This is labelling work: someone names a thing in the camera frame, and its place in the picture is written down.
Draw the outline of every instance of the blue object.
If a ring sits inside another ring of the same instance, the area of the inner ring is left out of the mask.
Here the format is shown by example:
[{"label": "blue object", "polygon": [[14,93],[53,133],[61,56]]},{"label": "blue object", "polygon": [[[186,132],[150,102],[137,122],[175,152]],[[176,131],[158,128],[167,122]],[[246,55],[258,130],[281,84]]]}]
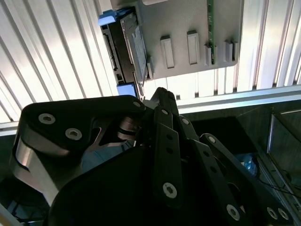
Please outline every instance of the blue object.
[{"label": "blue object", "polygon": [[99,16],[98,18],[98,25],[99,26],[104,26],[107,24],[111,24],[117,21],[117,18],[119,16],[123,16],[127,12],[129,12],[131,9],[120,9],[117,11],[113,10],[107,10],[104,11],[102,15]]},{"label": "blue object", "polygon": [[104,26],[116,22],[117,12],[113,10],[104,11],[98,18],[98,25]]},{"label": "blue object", "polygon": [[118,85],[117,91],[119,93],[119,96],[121,95],[132,95],[134,97],[137,97],[134,83],[127,83],[124,85]]}]

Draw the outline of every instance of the white slatted wall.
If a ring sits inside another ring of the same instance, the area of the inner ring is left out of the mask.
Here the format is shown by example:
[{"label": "white slatted wall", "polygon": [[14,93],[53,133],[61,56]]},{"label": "white slatted wall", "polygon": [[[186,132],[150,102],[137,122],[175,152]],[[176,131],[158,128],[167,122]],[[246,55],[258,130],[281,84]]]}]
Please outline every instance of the white slatted wall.
[{"label": "white slatted wall", "polygon": [[35,102],[117,95],[97,0],[0,0],[0,122]]},{"label": "white slatted wall", "polygon": [[301,84],[300,15],[301,0],[245,0],[236,66],[148,81],[146,97],[160,86],[185,100]]}]

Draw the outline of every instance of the green circuit board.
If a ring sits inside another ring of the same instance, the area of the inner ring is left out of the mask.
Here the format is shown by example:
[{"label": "green circuit board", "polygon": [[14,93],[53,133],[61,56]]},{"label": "green circuit board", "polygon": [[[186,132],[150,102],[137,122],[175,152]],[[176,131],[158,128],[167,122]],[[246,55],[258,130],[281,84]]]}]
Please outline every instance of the green circuit board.
[{"label": "green circuit board", "polygon": [[215,64],[215,44],[214,44],[214,0],[207,0],[207,20],[208,20],[208,45],[211,48],[211,62]]}]

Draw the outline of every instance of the blue tab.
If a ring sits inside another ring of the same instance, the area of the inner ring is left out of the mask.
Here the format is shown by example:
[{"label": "blue tab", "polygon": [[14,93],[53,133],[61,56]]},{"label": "blue tab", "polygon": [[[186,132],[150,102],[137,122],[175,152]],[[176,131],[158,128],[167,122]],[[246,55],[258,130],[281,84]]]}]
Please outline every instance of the blue tab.
[{"label": "blue tab", "polygon": [[113,10],[104,11],[102,15],[99,16],[98,25],[104,26],[116,22],[117,13]]}]

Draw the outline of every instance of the robotic arm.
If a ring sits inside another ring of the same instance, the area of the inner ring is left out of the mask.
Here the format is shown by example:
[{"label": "robotic arm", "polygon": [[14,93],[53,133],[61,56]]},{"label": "robotic arm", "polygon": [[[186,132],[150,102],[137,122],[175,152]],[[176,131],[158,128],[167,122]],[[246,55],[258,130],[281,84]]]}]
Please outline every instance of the robotic arm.
[{"label": "robotic arm", "polygon": [[[127,140],[135,146],[82,173],[85,151]],[[163,88],[145,104],[119,96],[29,105],[13,158],[15,175],[51,206],[49,226],[293,225],[216,137],[197,136]]]}]

